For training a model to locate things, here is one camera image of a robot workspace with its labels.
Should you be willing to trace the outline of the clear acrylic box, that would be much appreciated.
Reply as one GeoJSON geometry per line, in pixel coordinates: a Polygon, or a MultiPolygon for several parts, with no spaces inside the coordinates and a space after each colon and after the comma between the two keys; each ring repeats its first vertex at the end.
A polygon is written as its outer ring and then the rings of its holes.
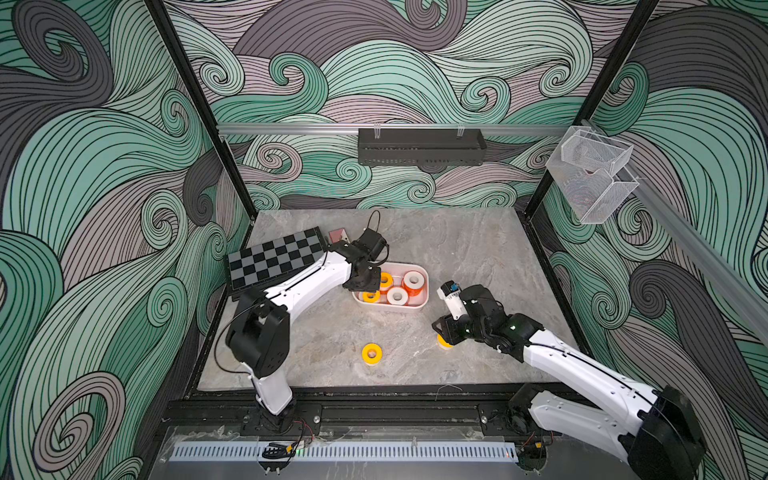
{"type": "Polygon", "coordinates": [[[634,146],[585,126],[571,126],[546,169],[582,224],[602,224],[638,187],[628,172],[634,146]]]}

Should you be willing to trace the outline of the yellow tape roll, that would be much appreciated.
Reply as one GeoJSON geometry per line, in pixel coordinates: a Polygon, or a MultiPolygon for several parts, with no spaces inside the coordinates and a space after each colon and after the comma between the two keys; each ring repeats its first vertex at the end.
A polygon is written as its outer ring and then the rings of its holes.
{"type": "Polygon", "coordinates": [[[394,286],[394,278],[390,273],[382,272],[380,276],[379,291],[386,294],[394,286]]]}
{"type": "Polygon", "coordinates": [[[381,298],[381,292],[380,291],[376,291],[376,292],[363,292],[361,294],[362,301],[365,302],[365,303],[369,303],[369,304],[376,304],[376,303],[378,303],[380,301],[380,298],[381,298]]]}
{"type": "Polygon", "coordinates": [[[452,345],[449,344],[448,342],[446,342],[441,335],[437,335],[437,341],[438,341],[438,344],[440,345],[440,347],[443,348],[443,349],[448,350],[448,349],[452,348],[452,345]]]}
{"type": "Polygon", "coordinates": [[[365,364],[376,365],[383,358],[382,347],[375,343],[366,344],[361,351],[361,357],[365,364]]]}

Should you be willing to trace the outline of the orange tape roll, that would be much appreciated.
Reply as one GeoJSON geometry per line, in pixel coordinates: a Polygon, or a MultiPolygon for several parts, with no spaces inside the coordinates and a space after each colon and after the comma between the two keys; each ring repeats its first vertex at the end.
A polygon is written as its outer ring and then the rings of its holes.
{"type": "Polygon", "coordinates": [[[409,293],[402,287],[392,287],[386,293],[387,302],[393,306],[405,306],[409,301],[409,293]]]}
{"type": "Polygon", "coordinates": [[[419,271],[411,270],[404,274],[401,287],[410,298],[417,297],[425,287],[426,277],[419,271]]]}

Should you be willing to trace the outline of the black grey chessboard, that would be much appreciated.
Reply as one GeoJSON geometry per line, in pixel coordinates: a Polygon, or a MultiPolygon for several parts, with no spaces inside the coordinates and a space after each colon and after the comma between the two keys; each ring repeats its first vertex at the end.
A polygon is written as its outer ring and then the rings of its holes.
{"type": "Polygon", "coordinates": [[[232,297],[291,278],[321,259],[327,246],[320,229],[313,227],[229,254],[232,297]]]}

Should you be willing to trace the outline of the white storage box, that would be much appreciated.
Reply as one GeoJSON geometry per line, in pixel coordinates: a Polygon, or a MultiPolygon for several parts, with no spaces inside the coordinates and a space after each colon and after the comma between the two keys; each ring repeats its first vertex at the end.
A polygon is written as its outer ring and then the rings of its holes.
{"type": "Polygon", "coordinates": [[[411,263],[385,262],[376,293],[352,294],[355,301],[370,310],[415,313],[429,300],[429,275],[421,266],[411,263]]]}

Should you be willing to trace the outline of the black wall shelf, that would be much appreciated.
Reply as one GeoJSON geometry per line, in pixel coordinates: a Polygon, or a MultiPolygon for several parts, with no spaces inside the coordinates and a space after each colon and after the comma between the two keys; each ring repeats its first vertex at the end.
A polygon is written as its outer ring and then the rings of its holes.
{"type": "Polygon", "coordinates": [[[477,166],[484,162],[487,143],[480,129],[361,128],[357,157],[364,166],[477,166]]]}

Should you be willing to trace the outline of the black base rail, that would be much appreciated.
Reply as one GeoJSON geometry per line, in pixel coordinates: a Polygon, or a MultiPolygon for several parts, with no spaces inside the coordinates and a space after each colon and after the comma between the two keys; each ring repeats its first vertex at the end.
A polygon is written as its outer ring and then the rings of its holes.
{"type": "Polygon", "coordinates": [[[262,408],[245,390],[195,392],[169,403],[161,425],[232,427],[237,433],[293,435],[304,422],[321,438],[340,437],[359,427],[458,428],[485,436],[525,439],[542,431],[524,416],[522,401],[540,390],[591,407],[562,383],[466,384],[373,387],[295,387],[283,413],[262,408]]]}

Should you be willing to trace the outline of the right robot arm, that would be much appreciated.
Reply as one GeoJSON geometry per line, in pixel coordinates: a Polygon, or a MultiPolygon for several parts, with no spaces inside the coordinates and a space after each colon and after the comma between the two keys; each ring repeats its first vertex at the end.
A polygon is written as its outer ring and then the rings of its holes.
{"type": "Polygon", "coordinates": [[[432,328],[456,346],[482,343],[556,378],[583,398],[520,390],[514,401],[542,430],[560,432],[615,456],[641,479],[692,479],[706,453],[691,401],[671,385],[656,389],[566,344],[540,322],[508,314],[482,285],[448,281],[437,290],[448,314],[432,328]]]}

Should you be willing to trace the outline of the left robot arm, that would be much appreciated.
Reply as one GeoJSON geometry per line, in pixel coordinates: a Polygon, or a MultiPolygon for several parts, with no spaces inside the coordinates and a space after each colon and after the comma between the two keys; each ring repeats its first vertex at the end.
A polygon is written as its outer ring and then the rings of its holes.
{"type": "Polygon", "coordinates": [[[329,251],[284,282],[242,297],[245,305],[235,313],[225,344],[244,367],[261,407],[279,416],[292,401],[283,368],[292,323],[336,287],[374,293],[380,280],[381,266],[352,247],[329,251]]]}

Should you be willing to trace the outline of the red playing card box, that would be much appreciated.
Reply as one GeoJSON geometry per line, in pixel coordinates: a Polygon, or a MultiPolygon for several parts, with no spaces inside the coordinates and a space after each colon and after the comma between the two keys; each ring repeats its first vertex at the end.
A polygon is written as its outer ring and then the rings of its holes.
{"type": "Polygon", "coordinates": [[[338,228],[328,232],[328,239],[330,244],[334,244],[340,241],[348,242],[349,236],[345,228],[338,228]]]}

